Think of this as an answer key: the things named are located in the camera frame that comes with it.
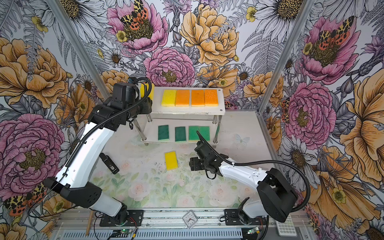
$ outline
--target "green sponge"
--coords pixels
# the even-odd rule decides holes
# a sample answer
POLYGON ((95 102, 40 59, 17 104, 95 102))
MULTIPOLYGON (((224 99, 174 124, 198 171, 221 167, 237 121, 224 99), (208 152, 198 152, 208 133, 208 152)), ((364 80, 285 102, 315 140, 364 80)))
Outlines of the green sponge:
POLYGON ((169 127, 168 127, 168 125, 159 126, 158 140, 159 141, 168 141, 169 140, 169 127))
POLYGON ((203 136, 203 138, 209 142, 211 139, 210 139, 210 134, 209 134, 209 126, 200 126, 199 127, 199 133, 201 134, 201 136, 203 136))
POLYGON ((185 127, 175 127, 175 142, 186 142, 185 127))
POLYGON ((199 126, 189 126, 188 127, 188 141, 189 142, 197 142, 199 141, 199 136, 196 131, 199 130, 199 126))

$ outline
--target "sponge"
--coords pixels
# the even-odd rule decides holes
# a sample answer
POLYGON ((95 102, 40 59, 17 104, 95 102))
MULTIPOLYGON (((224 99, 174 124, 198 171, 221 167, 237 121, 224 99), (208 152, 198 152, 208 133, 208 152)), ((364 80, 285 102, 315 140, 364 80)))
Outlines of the sponge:
POLYGON ((211 139, 210 139, 210 134, 209 134, 209 126, 200 126, 199 127, 199 133, 201 134, 201 136, 207 141, 209 142, 211 139))
POLYGON ((196 131, 199 130, 199 126, 189 126, 188 127, 188 141, 189 142, 197 142, 199 141, 199 136, 196 131))
POLYGON ((218 106, 217 90, 216 89, 205 89, 204 90, 204 99, 205 99, 205 105, 207 107, 217 107, 218 106))
MULTIPOLYGON (((152 83, 151 93, 150 93, 149 96, 148 96, 151 100, 153 100, 153 94, 154 94, 154 92, 155 92, 155 84, 152 83)), ((141 84, 141 85, 140 85, 140 97, 141 97, 141 98, 144 97, 144 84, 141 84)))
POLYGON ((178 90, 176 93, 176 107, 189 107, 189 90, 178 90))
POLYGON ((166 152, 165 158, 166 158, 167 171, 173 170, 173 169, 176 169, 179 167, 177 165, 177 158, 176 158, 176 152, 175 151, 166 152))
POLYGON ((191 98, 191 106, 192 107, 204 107, 204 90, 192 90, 192 98, 191 98))
POLYGON ((176 92, 177 90, 165 89, 163 93, 163 100, 161 101, 161 105, 163 107, 174 107, 175 101, 176 101, 176 92))
POLYGON ((168 141, 169 140, 169 126, 161 125, 159 126, 159 131, 157 134, 159 141, 168 141))
POLYGON ((175 142, 186 142, 185 127, 175 127, 175 142))

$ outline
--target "vent grille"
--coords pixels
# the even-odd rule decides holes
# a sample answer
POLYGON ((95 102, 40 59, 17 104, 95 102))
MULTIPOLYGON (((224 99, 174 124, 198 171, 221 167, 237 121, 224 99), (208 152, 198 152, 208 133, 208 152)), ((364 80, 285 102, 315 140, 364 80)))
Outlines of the vent grille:
MULTIPOLYGON (((100 240, 107 239, 113 230, 99 230, 96 231, 96 236, 100 240)), ((132 234, 121 234, 112 240, 130 239, 132 234)), ((174 229, 174 230, 161 230, 161 229, 139 229, 136 234, 135 240, 155 240, 155 239, 238 239, 242 238, 241 228, 223 228, 223 229, 174 229)), ((60 240, 97 240, 93 231, 89 235, 85 235, 85 230, 65 230, 60 240)))

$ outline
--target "white shelf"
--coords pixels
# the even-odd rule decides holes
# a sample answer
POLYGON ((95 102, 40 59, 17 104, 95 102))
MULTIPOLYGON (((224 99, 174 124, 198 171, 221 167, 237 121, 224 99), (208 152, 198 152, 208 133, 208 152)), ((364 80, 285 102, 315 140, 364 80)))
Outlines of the white shelf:
MULTIPOLYGON (((165 89, 182 89, 182 90, 199 90, 206 88, 172 88, 172 87, 155 87, 153 103, 152 103, 152 113, 160 114, 197 114, 197 115, 224 115, 225 114, 225 104, 224 104, 224 95, 221 88, 210 88, 217 89, 218 97, 218 107, 163 107, 161 106, 161 101, 163 98, 163 92, 165 89)), ((189 105, 191 103, 191 94, 189 94, 189 105)))
POLYGON ((184 119, 163 119, 163 118, 154 118, 152 122, 147 122, 144 128, 144 135, 147 137, 145 142, 161 142, 161 143, 192 143, 188 142, 188 127, 189 126, 209 126, 210 140, 209 143, 213 145, 213 139, 215 137, 217 125, 212 124, 212 120, 184 120, 184 119), (158 131, 159 126, 168 125, 169 126, 169 141, 159 141, 158 140, 158 131), (185 134, 187 137, 187 142, 175 142, 175 127, 185 127, 185 134))

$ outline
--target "clock face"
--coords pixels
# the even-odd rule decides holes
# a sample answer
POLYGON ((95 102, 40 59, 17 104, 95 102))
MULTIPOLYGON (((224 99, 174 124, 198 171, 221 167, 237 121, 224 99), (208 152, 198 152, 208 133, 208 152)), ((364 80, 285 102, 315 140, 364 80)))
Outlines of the clock face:
POLYGON ((189 211, 184 215, 183 221, 187 228, 192 228, 197 223, 197 217, 192 211, 189 211))

